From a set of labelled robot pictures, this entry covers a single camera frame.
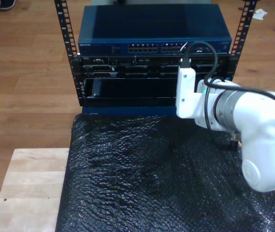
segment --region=robotic arm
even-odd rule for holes
[[[181,65],[178,71],[177,116],[194,118],[198,126],[206,128],[207,86],[201,80],[194,92],[196,72],[189,66]],[[238,87],[230,81],[215,80],[214,84]],[[250,187],[259,192],[274,190],[275,101],[258,93],[211,88],[207,114],[212,130],[241,133],[242,171]]]

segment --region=bubble wrap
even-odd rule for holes
[[[56,231],[275,232],[275,192],[252,190],[241,164],[193,120],[78,115]]]

